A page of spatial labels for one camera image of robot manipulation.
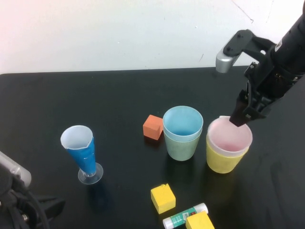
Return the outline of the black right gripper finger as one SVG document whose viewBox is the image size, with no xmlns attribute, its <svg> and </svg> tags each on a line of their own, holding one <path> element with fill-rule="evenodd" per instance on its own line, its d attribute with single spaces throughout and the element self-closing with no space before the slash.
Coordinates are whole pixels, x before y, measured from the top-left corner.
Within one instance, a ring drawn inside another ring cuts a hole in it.
<svg viewBox="0 0 305 229">
<path fill-rule="evenodd" d="M 249 122 L 249 118 L 244 114 L 244 110 L 248 106 L 248 98 L 246 92 L 240 92 L 233 113 L 230 116 L 230 122 L 235 126 L 242 126 Z"/>
<path fill-rule="evenodd" d="M 246 117 L 249 120 L 264 119 L 268 117 L 270 111 L 270 106 L 263 106 L 262 104 L 259 104 L 257 107 L 254 107 L 249 105 L 246 109 Z"/>
</svg>

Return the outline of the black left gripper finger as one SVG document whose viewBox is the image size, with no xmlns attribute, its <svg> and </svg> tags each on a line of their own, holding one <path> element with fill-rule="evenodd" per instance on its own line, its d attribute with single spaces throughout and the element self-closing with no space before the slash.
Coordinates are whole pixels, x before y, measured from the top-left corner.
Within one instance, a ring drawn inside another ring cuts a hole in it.
<svg viewBox="0 0 305 229">
<path fill-rule="evenodd" d="M 46 217 L 55 218 L 59 216 L 65 206 L 66 201 L 62 198 L 55 196 L 36 196 L 36 199 L 40 203 L 44 210 Z"/>
</svg>

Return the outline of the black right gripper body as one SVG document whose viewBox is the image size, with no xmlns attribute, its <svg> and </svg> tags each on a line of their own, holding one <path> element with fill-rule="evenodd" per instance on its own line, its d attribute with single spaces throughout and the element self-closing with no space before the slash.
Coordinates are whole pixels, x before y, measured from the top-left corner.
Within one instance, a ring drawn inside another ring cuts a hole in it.
<svg viewBox="0 0 305 229">
<path fill-rule="evenodd" d="M 248 75 L 244 98 L 249 107 L 267 107 L 282 98 L 305 74 L 305 55 L 281 63 L 274 53 Z"/>
</svg>

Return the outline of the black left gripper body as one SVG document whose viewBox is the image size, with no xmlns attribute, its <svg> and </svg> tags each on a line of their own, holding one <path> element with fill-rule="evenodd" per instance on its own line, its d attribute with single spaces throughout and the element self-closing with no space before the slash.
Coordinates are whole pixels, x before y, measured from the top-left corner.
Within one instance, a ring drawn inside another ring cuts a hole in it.
<svg viewBox="0 0 305 229">
<path fill-rule="evenodd" d="M 37 195 L 9 190 L 0 195 L 0 227 L 2 229 L 46 229 L 48 218 Z"/>
</svg>

